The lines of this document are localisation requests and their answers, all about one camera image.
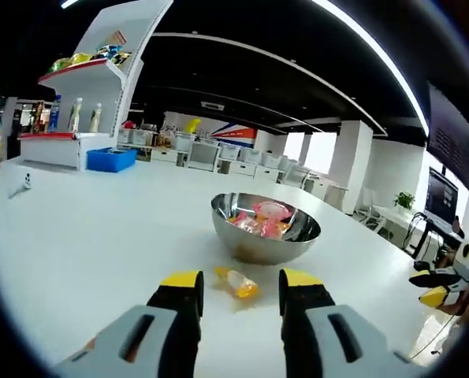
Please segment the white bottle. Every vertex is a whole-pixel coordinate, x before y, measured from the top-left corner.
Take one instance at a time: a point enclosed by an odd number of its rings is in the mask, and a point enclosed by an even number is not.
[[[101,120],[101,112],[102,112],[102,108],[101,108],[101,104],[99,103],[95,106],[95,109],[92,110],[89,132],[98,132],[99,121]]]
[[[71,107],[71,113],[69,114],[68,132],[78,132],[78,124],[80,123],[80,110],[82,109],[81,97],[77,98],[73,106]]]

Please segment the red and blue banner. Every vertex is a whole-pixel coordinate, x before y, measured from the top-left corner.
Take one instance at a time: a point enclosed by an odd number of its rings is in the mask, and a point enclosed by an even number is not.
[[[257,130],[241,126],[240,124],[227,124],[211,133],[211,137],[220,142],[235,144],[236,146],[253,148]]]

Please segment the ceiling light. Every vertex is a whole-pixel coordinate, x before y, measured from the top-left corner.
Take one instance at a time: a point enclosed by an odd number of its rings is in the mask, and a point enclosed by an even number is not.
[[[61,8],[66,9],[69,6],[72,6],[74,3],[78,2],[79,0],[66,0],[61,4]]]
[[[400,87],[408,97],[408,100],[413,106],[413,109],[416,112],[416,116],[418,117],[420,124],[422,124],[423,131],[426,135],[429,135],[429,126],[426,122],[425,116],[423,115],[422,108],[420,104],[418,104],[418,100],[416,99],[415,94],[409,87],[408,82],[402,76],[402,73],[399,71],[395,63],[392,61],[392,59],[390,59],[389,55],[382,49],[379,43],[376,42],[376,40],[371,37],[370,34],[364,28],[362,28],[355,20],[353,20],[347,13],[339,9],[337,6],[335,6],[328,0],[313,0],[313,2],[321,6],[327,12],[332,13],[335,17],[337,17],[344,24],[346,24],[360,38],[362,38],[364,42],[367,43],[367,45],[369,45],[369,47],[381,58],[383,63],[385,63],[388,69],[392,72],[392,75],[395,77]]]

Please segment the green plant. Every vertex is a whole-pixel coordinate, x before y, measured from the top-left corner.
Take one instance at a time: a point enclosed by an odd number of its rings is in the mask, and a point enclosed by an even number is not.
[[[395,206],[399,205],[404,207],[405,209],[411,210],[413,206],[413,202],[415,201],[415,196],[411,193],[407,193],[406,191],[401,191],[393,201]]]

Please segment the computer monitor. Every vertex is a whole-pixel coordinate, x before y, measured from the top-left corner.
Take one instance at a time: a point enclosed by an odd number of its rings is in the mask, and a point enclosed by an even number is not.
[[[445,224],[455,220],[458,187],[435,169],[429,171],[429,190],[426,194],[425,214]]]

